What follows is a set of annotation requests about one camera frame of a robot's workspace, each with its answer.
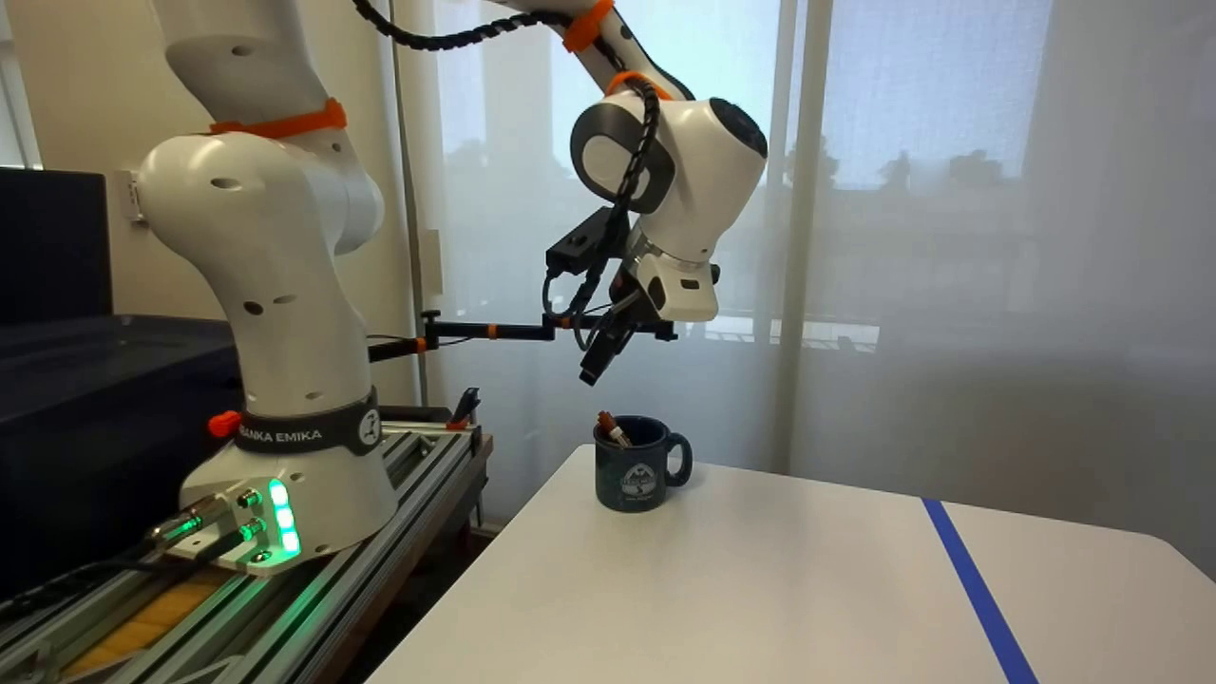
white desk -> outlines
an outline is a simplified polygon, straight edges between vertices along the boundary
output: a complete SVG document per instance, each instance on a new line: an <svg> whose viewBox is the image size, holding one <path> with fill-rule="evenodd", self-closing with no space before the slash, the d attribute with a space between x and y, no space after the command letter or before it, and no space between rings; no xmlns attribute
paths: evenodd
<svg viewBox="0 0 1216 684"><path fill-rule="evenodd" d="M920 499L709 465L663 508L612 513L579 449L373 681L1216 681L1216 586L1168 543L943 513L947 527ZM952 524L973 576L943 546ZM1010 643L963 576L987 589Z"/></svg>

mug handle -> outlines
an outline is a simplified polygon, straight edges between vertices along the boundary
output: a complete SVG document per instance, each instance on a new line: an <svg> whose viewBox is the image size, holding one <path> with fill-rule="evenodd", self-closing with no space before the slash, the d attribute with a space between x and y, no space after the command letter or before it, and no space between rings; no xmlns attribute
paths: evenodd
<svg viewBox="0 0 1216 684"><path fill-rule="evenodd" d="M692 443L686 441L686 433L671 433L663 451L666 451L666 473L671 473L671 487L686 487L686 484L688 484L688 473L692 473Z"/></svg>

blue tape line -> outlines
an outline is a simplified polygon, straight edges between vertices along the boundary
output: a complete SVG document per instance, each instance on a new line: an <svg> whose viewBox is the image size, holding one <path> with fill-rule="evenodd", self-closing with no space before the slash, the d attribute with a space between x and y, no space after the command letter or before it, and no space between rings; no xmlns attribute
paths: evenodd
<svg viewBox="0 0 1216 684"><path fill-rule="evenodd" d="M980 572L980 566L973 563L973 555L967 552L967 543L963 543L963 537L957 537L947 504L937 501L937 499L924 499L924 508L928 508L928 518L933 518L937 527L938 527L938 538L943 538L943 546L947 546L947 555L952 555L952 563L954 563L954 572L957 572L967 596L973 599L973 612L978 612L978 619L980 619L980 628L983 628L983 633L987 633L987 646L991 646L1004 675L1009 675L1010 684L1039 684L1039 675L1033 675L1033 667L1029 667L1029 660L1025 660L1025 653L1021 653L1010 624L1004 619L995 596L987 594L983 572Z"/></svg>

wall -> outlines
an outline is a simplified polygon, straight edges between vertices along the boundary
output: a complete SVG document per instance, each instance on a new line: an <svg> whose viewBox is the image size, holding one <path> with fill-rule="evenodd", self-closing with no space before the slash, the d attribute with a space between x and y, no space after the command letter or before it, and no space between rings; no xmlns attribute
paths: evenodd
<svg viewBox="0 0 1216 684"><path fill-rule="evenodd" d="M149 228L128 223L121 169L175 134L201 134L207 111L160 58L154 0L7 0L14 54L28 74L42 163L111 177L116 305L121 315L218 319L207 280ZM351 138L384 187L387 220L373 243L339 263L370 333L411 332L408 238L397 138L387 128L375 35L345 0L301 0L321 80L345 104ZM381 399L415 403L415 361L375 365Z"/></svg>

black mug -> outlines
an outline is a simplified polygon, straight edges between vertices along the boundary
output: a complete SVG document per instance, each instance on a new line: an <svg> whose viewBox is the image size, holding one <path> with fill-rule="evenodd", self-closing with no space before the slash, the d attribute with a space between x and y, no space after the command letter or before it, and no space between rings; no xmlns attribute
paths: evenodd
<svg viewBox="0 0 1216 684"><path fill-rule="evenodd" d="M643 513L671 499L671 487L686 487L692 473L692 443L686 433L643 416L619 415L612 424L596 424L596 499L619 513Z"/></svg>

